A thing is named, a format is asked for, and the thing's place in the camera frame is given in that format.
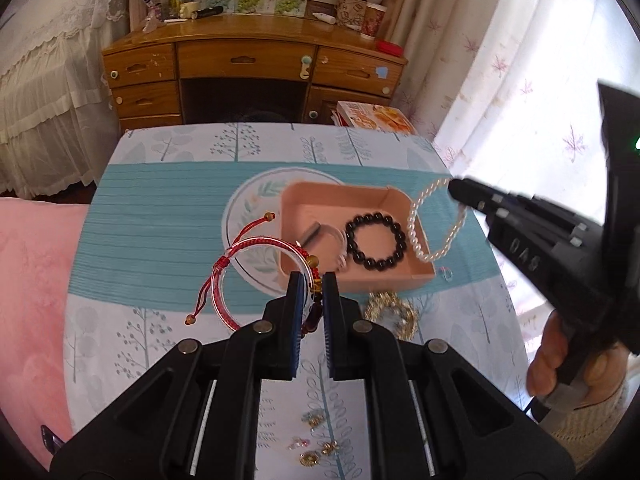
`tablecloth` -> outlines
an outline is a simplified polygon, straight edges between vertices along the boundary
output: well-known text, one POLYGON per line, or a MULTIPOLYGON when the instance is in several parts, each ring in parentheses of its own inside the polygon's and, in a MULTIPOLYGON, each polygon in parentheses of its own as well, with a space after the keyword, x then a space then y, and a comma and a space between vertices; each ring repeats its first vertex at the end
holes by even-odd
MULTIPOLYGON (((312 124, 194 124, 127 132, 98 186, 79 241, 65 313, 65 383, 74 431, 140 377, 174 343, 227 338, 210 308, 184 324, 200 285, 224 247, 248 221, 279 212, 294 180, 393 186, 416 197, 446 174, 430 143, 417 136, 312 124)), ((444 190, 421 207, 437 248, 457 206, 444 190)), ((278 219, 255 234, 279 231, 278 219)), ((258 319, 282 294, 275 254, 243 253, 225 279, 225 297, 241 324, 258 319)), ((469 215, 436 278, 403 293, 420 314, 414 341, 448 341, 517 405, 527 358, 508 290, 486 238, 469 215)), ((370 478, 364 387, 328 377, 322 327, 302 341, 292 383, 263 381, 257 479, 370 478), (302 413, 328 414, 326 434, 310 436, 302 413), (337 457, 305 468, 287 449, 294 436, 335 438, 337 457)))

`pearl necklace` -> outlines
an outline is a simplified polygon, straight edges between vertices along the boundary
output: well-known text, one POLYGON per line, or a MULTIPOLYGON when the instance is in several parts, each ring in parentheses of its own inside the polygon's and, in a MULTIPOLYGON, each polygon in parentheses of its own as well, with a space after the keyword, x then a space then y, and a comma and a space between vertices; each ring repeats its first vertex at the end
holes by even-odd
MULTIPOLYGON (((444 244, 439 251, 435 251, 434 253, 425 254, 422 250, 422 246, 418 241, 418 237, 415 234, 415 219, 418 216, 418 209, 424 202, 428 196, 438 189, 439 187, 447 187, 450 182, 450 178, 439 178, 438 180, 432 182, 429 186, 422 190, 418 200, 411 204, 411 209, 409 209, 409 218, 407 219, 406 230, 407 236, 409 238, 409 243, 414 248, 415 256, 422 262, 428 264, 434 262, 438 258, 443 257, 445 254, 449 252, 451 248, 451 243, 453 239, 456 237, 462 226, 465 224, 466 219, 466 206, 463 204, 458 205, 458 218, 456 219, 456 223, 453 224, 449 228, 449 232, 447 232, 447 236, 444 239, 444 244)), ((424 235, 425 241, 428 242, 426 234, 424 235)))

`pink blanket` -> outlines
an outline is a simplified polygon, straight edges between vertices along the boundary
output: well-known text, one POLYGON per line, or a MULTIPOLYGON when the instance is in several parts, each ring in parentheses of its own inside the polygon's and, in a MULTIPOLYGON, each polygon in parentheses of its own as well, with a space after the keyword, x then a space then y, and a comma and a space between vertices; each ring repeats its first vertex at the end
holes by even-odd
POLYGON ((63 373, 66 289, 88 206, 0 198, 0 410, 49 468, 40 425, 71 437, 63 373))

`wooden desk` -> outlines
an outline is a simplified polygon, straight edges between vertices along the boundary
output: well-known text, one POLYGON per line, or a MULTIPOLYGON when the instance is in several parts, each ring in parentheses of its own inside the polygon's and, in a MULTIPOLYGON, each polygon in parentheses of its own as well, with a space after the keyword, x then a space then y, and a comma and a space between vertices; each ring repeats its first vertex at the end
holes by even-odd
POLYGON ((220 77, 303 82, 299 120, 332 124, 339 100, 388 104, 406 64, 355 31, 288 16, 173 23, 132 32, 102 54, 123 130, 182 124, 181 81, 220 77))

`human hand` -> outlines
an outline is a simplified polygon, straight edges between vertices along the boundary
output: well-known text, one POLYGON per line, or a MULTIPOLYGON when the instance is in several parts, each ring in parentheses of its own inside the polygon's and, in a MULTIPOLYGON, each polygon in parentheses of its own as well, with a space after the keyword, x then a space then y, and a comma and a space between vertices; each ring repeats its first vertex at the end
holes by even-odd
MULTIPOLYGON (((529 395, 550 394, 556 387, 556 370, 564 362, 569 343, 562 332, 562 320, 556 311, 546 320, 542 342, 536 357, 527 371, 529 395)), ((589 358, 584 371, 584 382, 589 387, 581 407, 591 406, 609 399, 622 384, 626 376, 629 350, 620 342, 589 358)))

